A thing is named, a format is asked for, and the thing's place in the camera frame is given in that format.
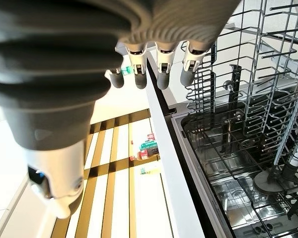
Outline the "right robot hand black cloth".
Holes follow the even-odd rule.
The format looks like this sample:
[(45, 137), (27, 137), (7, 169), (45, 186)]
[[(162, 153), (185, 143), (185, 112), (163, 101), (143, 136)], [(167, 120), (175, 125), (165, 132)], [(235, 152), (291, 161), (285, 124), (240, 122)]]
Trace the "right robot hand black cloth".
[(78, 208), (96, 100), (124, 84), (127, 48), (146, 87), (147, 43), (158, 49), (160, 88), (172, 54), (189, 45), (183, 85), (239, 5), (237, 0), (0, 0), (0, 107), (24, 148), (32, 189), (60, 219)]

